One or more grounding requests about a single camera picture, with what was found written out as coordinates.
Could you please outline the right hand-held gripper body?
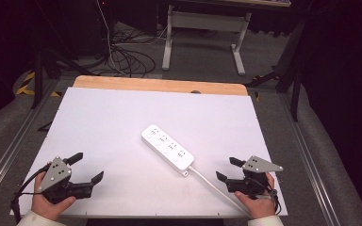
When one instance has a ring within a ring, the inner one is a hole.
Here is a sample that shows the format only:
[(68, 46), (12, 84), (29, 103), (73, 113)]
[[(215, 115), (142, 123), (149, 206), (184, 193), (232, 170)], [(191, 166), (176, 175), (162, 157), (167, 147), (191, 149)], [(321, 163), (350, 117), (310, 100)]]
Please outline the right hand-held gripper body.
[(225, 184), (228, 191), (239, 191), (250, 199), (257, 199), (263, 198), (263, 193), (267, 190), (270, 196), (275, 198), (277, 191), (270, 185), (267, 173), (283, 171), (284, 168), (255, 155), (244, 161), (245, 164), (242, 167), (244, 177), (240, 180), (227, 178)]

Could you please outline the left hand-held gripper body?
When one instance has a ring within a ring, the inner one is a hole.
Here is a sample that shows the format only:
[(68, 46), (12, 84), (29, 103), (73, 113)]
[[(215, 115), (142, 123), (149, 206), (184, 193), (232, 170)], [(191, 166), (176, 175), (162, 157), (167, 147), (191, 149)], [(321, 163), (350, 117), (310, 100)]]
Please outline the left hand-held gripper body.
[(59, 203), (68, 197), (75, 197), (77, 200), (90, 198), (93, 184), (71, 183), (71, 166), (65, 164), (63, 160), (59, 156), (54, 158), (41, 181), (38, 192), (50, 203)]

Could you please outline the white power strip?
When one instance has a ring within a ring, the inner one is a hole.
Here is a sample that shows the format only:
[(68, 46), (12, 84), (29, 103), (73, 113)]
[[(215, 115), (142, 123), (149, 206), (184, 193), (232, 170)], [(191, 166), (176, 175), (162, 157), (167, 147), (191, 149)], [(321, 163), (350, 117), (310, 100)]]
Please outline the white power strip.
[(141, 132), (141, 140), (178, 173), (187, 177), (194, 156), (155, 124)]

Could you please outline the person's left hand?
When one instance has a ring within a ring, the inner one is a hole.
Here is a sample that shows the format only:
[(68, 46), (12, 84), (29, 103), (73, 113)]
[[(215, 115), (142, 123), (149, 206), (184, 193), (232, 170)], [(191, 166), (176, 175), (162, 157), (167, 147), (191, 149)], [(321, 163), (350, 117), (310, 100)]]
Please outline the person's left hand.
[(32, 197), (31, 211), (43, 218), (57, 220), (62, 212), (67, 210), (76, 201), (75, 197), (68, 197), (62, 202), (50, 203), (42, 194), (35, 194)]

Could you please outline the person's right hand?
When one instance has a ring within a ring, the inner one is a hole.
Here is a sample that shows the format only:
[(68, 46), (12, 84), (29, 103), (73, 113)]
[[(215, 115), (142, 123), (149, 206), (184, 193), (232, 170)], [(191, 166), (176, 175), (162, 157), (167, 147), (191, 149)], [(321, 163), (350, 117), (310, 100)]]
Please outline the person's right hand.
[(263, 198), (250, 199), (243, 193), (236, 191), (235, 196), (247, 208), (251, 219), (266, 218), (275, 215), (275, 201), (265, 190)]

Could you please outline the black stand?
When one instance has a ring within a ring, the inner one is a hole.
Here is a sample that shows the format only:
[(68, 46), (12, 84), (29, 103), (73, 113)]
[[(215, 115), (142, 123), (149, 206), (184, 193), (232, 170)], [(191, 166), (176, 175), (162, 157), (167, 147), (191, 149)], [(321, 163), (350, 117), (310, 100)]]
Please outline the black stand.
[(304, 33), (305, 24), (306, 19), (299, 20), (273, 71), (246, 84), (247, 88), (254, 88), (278, 77), (279, 80), (275, 86), (275, 90), (278, 93), (286, 93), (290, 87), (293, 87), (289, 111), (295, 121), (298, 120), (297, 111), (302, 84), (302, 76), (299, 72), (300, 60), (298, 59), (298, 48), (300, 46), (301, 36)]
[(59, 79), (58, 62), (80, 74), (91, 74), (88, 66), (75, 63), (81, 56), (102, 55), (96, 4), (92, 0), (25, 0), (28, 25), (35, 51), (35, 97), (32, 107), (43, 96), (43, 71)]

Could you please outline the yellow black floor tape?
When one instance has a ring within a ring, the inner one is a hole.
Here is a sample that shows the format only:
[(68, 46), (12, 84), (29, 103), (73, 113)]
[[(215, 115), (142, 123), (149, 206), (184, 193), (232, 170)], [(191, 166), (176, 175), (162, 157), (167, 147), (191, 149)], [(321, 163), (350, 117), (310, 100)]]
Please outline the yellow black floor tape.
[(31, 95), (34, 96), (35, 95), (35, 90), (34, 89), (29, 89), (28, 87), (31, 84), (32, 79), (35, 77), (35, 73), (34, 72), (30, 72), (23, 80), (21, 86), (17, 89), (16, 94), (17, 95)]

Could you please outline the aluminium rail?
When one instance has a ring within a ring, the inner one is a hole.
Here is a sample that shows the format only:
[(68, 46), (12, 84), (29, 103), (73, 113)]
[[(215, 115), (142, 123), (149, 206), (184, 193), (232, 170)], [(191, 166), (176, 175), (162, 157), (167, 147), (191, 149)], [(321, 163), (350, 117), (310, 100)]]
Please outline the aluminium rail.
[(0, 184), (58, 83), (57, 79), (44, 82), (42, 98), (35, 108), (34, 96), (16, 95), (14, 101), (0, 110)]
[(286, 112), (295, 139), (298, 142), (298, 151), (302, 158), (305, 171), (310, 180), (310, 183), (316, 195), (317, 201), (320, 205), (327, 226), (340, 226), (340, 222), (336, 215), (335, 208), (329, 198), (326, 187), (319, 174), (319, 171), (313, 160), (311, 152), (306, 144), (300, 125), (292, 118), (292, 114), (290, 113), (290, 104), (288, 102), (288, 97), (286, 94), (281, 93), (278, 95), (278, 98), (280, 100), (282, 107), (284, 108), (284, 111)]

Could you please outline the white metal desk frame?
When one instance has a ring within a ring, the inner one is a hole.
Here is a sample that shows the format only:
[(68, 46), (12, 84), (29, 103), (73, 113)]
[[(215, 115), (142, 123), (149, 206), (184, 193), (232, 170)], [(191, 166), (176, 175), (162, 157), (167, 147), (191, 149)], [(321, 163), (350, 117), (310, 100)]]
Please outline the white metal desk frame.
[(224, 32), (238, 32), (239, 38), (230, 48), (238, 71), (238, 75), (245, 74), (245, 68), (240, 55), (240, 48), (243, 44), (248, 25), (251, 20), (251, 13), (246, 13), (243, 17), (210, 15), (203, 13), (179, 12), (174, 10), (174, 6), (168, 6), (166, 42), (162, 60), (162, 69), (170, 69), (172, 56), (172, 32), (174, 28), (205, 29)]

